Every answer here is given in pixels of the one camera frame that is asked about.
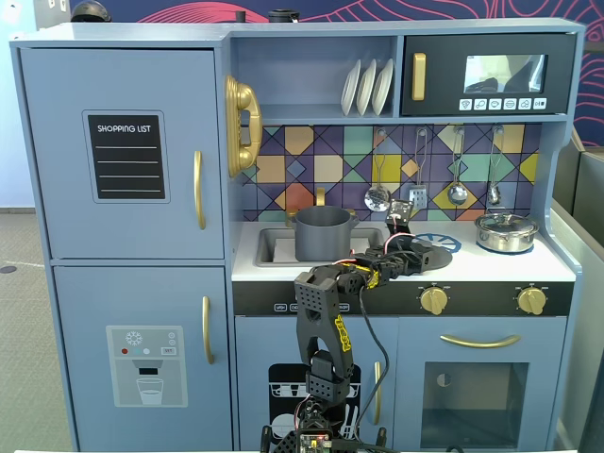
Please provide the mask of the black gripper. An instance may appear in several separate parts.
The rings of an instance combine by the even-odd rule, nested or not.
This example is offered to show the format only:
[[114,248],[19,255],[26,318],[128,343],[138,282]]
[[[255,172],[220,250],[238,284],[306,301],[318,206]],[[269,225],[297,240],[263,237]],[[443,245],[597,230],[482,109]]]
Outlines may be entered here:
[[419,255],[432,250],[430,242],[418,239],[404,240],[402,244],[383,247],[370,247],[364,252],[364,263],[370,270],[370,276],[365,279],[367,287],[384,285],[391,279],[422,275],[430,271],[432,266],[419,261]]

